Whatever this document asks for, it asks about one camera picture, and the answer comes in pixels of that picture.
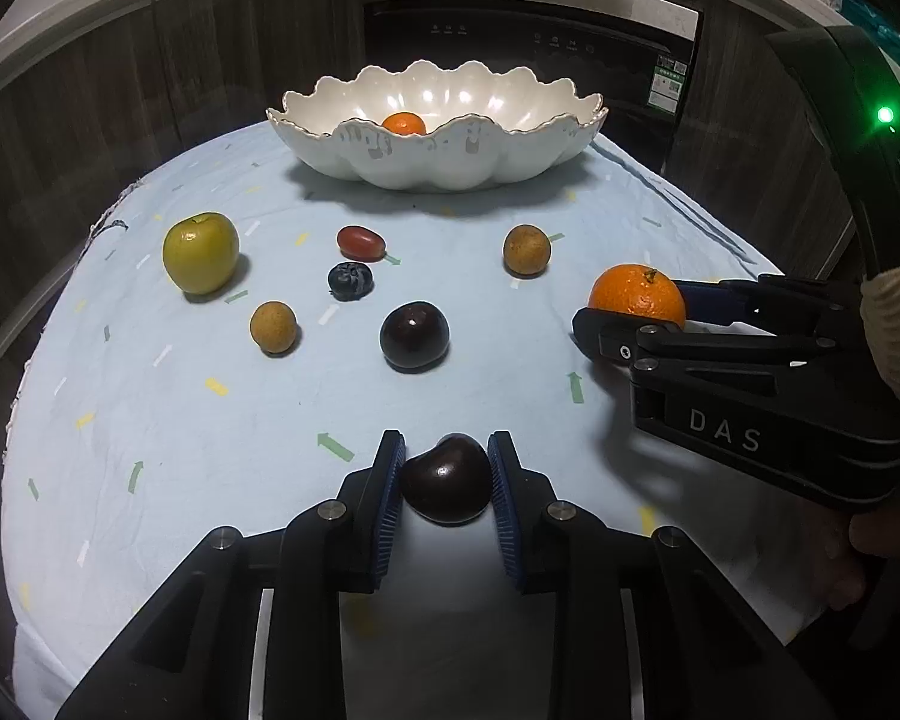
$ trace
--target mandarin orange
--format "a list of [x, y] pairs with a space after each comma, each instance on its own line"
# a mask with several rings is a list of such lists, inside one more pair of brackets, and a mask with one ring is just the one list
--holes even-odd
[[590, 308], [667, 319], [683, 327], [686, 305], [679, 288], [660, 271], [646, 265], [617, 265], [593, 284]]
[[427, 125], [415, 113], [400, 111], [391, 113], [384, 119], [384, 128], [396, 135], [426, 135]]

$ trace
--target sticker label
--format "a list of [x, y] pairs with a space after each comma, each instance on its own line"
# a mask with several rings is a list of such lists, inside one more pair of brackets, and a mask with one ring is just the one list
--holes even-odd
[[650, 99], [647, 100], [647, 104], [653, 108], [659, 108], [661, 111], [666, 111], [667, 113], [677, 112], [677, 100], [666, 98], [664, 95], [658, 95], [656, 92], [650, 92]]
[[668, 98], [673, 98], [674, 100], [680, 99], [680, 91], [683, 89], [682, 81], [677, 81], [674, 79], [670, 79], [668, 76], [665, 76], [663, 73], [654, 73], [653, 74], [653, 85], [650, 86], [650, 90], [656, 92], [658, 95], [664, 95]]
[[683, 62], [672, 56], [658, 55], [647, 104], [667, 113], [676, 113], [686, 74], [687, 66]]

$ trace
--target wooden cabinet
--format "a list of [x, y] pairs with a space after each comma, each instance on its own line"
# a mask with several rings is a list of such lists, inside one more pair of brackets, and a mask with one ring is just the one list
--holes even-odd
[[0, 90], [0, 324], [120, 191], [181, 151], [149, 10]]
[[775, 31], [738, 5], [706, 1], [664, 175], [785, 274], [816, 277], [845, 247], [850, 206], [797, 84], [764, 40]]
[[183, 148], [348, 75], [344, 0], [158, 0], [154, 23]]

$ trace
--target dark plum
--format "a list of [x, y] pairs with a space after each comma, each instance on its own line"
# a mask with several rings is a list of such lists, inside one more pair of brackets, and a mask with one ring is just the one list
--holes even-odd
[[394, 309], [380, 327], [380, 348], [402, 370], [437, 362], [450, 346], [450, 325], [443, 312], [422, 300]]
[[478, 517], [493, 491], [487, 452], [462, 433], [443, 437], [400, 469], [400, 493], [415, 512], [439, 525]]

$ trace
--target green arrow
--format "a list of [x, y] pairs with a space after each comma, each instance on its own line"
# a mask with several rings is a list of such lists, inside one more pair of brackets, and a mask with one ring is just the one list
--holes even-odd
[[140, 471], [143, 467], [144, 464], [139, 460], [133, 464], [133, 470], [130, 471], [130, 484], [127, 485], [127, 492], [131, 495], [137, 491], [137, 477], [140, 476]]
[[583, 403], [583, 389], [580, 386], [580, 377], [576, 371], [568, 373], [567, 376], [570, 377], [570, 394], [573, 395], [573, 402]]
[[317, 433], [317, 446], [323, 446], [330, 450], [345, 463], [349, 463], [353, 459], [353, 452], [335, 442], [327, 433]]

